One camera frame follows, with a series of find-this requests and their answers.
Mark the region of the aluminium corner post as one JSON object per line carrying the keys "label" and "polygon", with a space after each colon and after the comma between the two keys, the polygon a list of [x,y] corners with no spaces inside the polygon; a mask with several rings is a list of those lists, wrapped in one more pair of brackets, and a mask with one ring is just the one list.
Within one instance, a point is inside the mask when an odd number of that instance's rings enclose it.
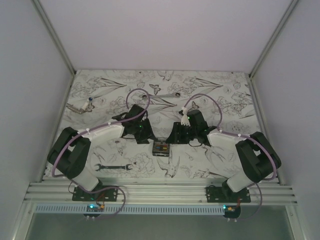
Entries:
{"label": "aluminium corner post", "polygon": [[48,17],[42,3],[40,0],[31,0],[37,14],[39,15],[44,27],[46,28],[51,40],[53,41],[56,49],[58,50],[64,64],[66,65],[66,67],[68,68],[69,72],[75,76],[77,71],[75,70],[56,30],[54,29],[54,26],[50,20],[50,18]]}
{"label": "aluminium corner post", "polygon": [[255,74],[257,73],[258,69],[260,68],[261,64],[269,54],[270,50],[272,49],[273,45],[276,43],[278,37],[281,35],[283,29],[285,28],[287,22],[289,21],[292,13],[296,9],[299,0],[291,0],[288,7],[286,8],[285,12],[283,13],[281,19],[279,20],[276,28],[272,32],[269,40],[267,41],[265,47],[263,48],[261,54],[259,55],[256,63],[254,64],[252,70],[248,74],[249,78],[252,79]]}

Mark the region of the black fuse box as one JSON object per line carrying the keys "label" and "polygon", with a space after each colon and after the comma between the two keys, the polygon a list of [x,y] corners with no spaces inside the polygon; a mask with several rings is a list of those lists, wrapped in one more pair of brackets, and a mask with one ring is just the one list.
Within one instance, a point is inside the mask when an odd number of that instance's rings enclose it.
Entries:
{"label": "black fuse box", "polygon": [[163,141],[154,141],[152,145],[152,155],[155,157],[169,157],[170,145]]}

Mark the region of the black open-end wrench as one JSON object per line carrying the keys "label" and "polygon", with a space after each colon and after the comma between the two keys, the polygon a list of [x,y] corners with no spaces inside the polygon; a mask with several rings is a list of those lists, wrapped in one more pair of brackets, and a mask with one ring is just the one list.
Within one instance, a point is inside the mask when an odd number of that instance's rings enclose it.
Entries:
{"label": "black open-end wrench", "polygon": [[95,165],[97,167],[96,171],[100,171],[100,170],[125,170],[125,171],[130,171],[133,169],[133,166],[131,164],[126,164],[123,166],[108,166],[108,165],[102,165],[100,163]]}

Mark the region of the controller board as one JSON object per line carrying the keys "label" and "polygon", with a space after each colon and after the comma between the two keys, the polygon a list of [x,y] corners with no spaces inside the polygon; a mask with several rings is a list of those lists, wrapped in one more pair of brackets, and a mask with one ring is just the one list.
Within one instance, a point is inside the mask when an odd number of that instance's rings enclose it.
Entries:
{"label": "controller board", "polygon": [[83,214],[86,220],[95,220],[104,212],[104,208],[97,204],[88,204]]}
{"label": "controller board", "polygon": [[242,212],[241,207],[236,205],[224,205],[223,210],[223,217],[226,218],[228,222],[237,222]]}

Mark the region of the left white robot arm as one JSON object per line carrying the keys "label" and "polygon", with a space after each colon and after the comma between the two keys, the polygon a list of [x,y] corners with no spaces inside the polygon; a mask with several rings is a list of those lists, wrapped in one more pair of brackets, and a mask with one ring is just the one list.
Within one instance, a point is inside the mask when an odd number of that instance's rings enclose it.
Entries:
{"label": "left white robot arm", "polygon": [[66,127],[47,155],[47,161],[52,164],[51,175],[57,178],[55,171],[59,170],[61,176],[75,183],[89,200],[98,200],[102,191],[109,188],[103,188],[101,181],[86,167],[92,148],[124,134],[133,135],[142,128],[141,121],[146,113],[145,108],[134,104],[124,117],[115,116],[102,125],[83,130]]}

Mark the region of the silver ratchet wrench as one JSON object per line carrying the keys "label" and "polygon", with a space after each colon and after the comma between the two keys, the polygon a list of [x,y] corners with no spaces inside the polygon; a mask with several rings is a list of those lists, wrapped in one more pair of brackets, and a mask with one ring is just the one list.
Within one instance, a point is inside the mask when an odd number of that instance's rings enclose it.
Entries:
{"label": "silver ratchet wrench", "polygon": [[170,94],[161,94],[161,95],[149,95],[149,96],[147,96],[146,94],[141,95],[142,99],[147,99],[148,97],[151,98],[151,99],[180,98],[181,94],[179,92],[174,92],[174,93],[170,93]]}

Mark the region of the silver metal clamp tool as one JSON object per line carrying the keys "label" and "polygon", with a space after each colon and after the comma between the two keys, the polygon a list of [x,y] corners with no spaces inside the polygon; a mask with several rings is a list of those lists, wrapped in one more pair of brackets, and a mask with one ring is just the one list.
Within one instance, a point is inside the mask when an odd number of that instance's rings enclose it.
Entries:
{"label": "silver metal clamp tool", "polygon": [[69,110],[71,110],[72,112],[77,113],[77,114],[83,114],[86,111],[85,109],[77,108],[77,107],[73,106],[72,104],[67,104],[66,107]]}

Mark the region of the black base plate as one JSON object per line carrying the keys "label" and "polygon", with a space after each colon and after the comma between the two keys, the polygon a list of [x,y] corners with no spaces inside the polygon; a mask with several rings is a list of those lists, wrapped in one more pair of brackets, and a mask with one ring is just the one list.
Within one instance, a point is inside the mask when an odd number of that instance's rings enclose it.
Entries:
{"label": "black base plate", "polygon": [[76,187],[72,194],[74,202],[116,202],[118,197],[118,189],[112,187],[98,193],[88,193]]}
{"label": "black base plate", "polygon": [[250,203],[251,196],[247,189],[233,192],[229,188],[210,185],[205,188],[205,196],[208,203]]}

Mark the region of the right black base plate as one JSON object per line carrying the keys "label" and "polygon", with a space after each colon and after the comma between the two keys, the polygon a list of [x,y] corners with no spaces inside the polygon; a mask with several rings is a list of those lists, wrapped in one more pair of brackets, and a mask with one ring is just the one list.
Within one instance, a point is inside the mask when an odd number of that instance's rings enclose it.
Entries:
{"label": "right black base plate", "polygon": [[208,203],[250,203],[251,196],[247,189],[233,192],[229,188],[210,185],[205,188],[205,196]]}

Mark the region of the floral patterned table mat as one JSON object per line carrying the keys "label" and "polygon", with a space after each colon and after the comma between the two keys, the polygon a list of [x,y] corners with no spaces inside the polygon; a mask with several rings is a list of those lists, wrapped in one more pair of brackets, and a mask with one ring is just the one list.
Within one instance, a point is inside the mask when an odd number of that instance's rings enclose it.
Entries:
{"label": "floral patterned table mat", "polygon": [[[180,93],[179,98],[141,98],[176,92]],[[249,84],[242,72],[79,70],[67,104],[85,112],[78,114],[66,107],[60,130],[93,128],[134,104],[148,109],[157,138],[170,135],[174,122],[181,119],[179,111],[184,105],[189,110],[200,110],[209,126],[220,124],[226,132],[249,135],[260,130]],[[151,143],[137,144],[129,135],[95,147],[87,166],[99,178],[143,179],[229,178],[242,167],[232,153],[197,141],[173,145],[170,151],[169,157],[153,156]],[[96,164],[131,164],[133,168],[96,171]]]}

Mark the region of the aluminium rail frame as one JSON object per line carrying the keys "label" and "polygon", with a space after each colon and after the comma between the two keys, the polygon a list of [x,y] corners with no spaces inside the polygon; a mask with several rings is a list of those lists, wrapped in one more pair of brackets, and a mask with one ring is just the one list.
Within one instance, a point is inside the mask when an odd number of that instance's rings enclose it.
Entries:
{"label": "aluminium rail frame", "polygon": [[[152,179],[152,178],[106,178],[104,184],[118,186],[123,191],[118,193],[118,203],[128,204],[178,204],[206,205],[206,187],[220,186],[222,179]],[[41,182],[29,184],[24,196],[25,202],[33,203],[70,203],[71,192],[75,185],[67,179],[45,177]],[[264,206],[296,206],[297,198],[290,185],[279,181],[263,181],[258,186],[249,188],[251,202],[254,206],[262,201]]]}

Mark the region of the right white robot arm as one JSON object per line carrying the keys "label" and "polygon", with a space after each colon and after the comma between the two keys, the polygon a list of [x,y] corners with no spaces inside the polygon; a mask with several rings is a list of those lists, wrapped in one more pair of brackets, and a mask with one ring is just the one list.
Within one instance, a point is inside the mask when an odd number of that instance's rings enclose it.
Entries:
{"label": "right white robot arm", "polygon": [[241,190],[267,180],[267,176],[276,176],[281,161],[263,133],[243,135],[222,130],[219,125],[209,126],[198,109],[182,107],[179,114],[181,120],[173,123],[167,144],[187,145],[197,140],[209,148],[226,150],[240,161],[241,170],[222,184],[221,195],[226,202],[234,202]]}

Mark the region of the right controller board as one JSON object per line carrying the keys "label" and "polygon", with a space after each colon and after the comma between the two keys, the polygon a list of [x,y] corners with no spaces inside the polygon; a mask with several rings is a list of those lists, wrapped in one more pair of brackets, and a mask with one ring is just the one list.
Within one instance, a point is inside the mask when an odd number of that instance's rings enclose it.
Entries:
{"label": "right controller board", "polygon": [[223,210],[223,217],[226,218],[228,222],[237,222],[242,212],[241,207],[236,205],[224,205]]}

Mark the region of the left controller board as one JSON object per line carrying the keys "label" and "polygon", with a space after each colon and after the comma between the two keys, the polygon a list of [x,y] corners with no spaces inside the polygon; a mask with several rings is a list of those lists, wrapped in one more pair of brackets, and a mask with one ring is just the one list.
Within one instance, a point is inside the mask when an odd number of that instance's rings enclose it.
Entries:
{"label": "left controller board", "polygon": [[86,220],[95,220],[104,212],[104,208],[97,204],[88,204],[83,214]]}

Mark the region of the left aluminium corner post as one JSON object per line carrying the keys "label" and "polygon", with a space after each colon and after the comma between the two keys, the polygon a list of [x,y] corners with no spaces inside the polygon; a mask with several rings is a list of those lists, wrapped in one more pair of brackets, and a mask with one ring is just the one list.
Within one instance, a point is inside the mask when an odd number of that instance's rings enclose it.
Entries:
{"label": "left aluminium corner post", "polygon": [[58,50],[64,64],[66,65],[66,67],[68,68],[69,72],[75,76],[77,71],[75,70],[56,30],[54,29],[54,26],[50,20],[50,18],[48,17],[42,3],[40,0],[31,0],[37,14],[39,15],[44,27],[46,28],[51,40],[53,41],[56,49]]}

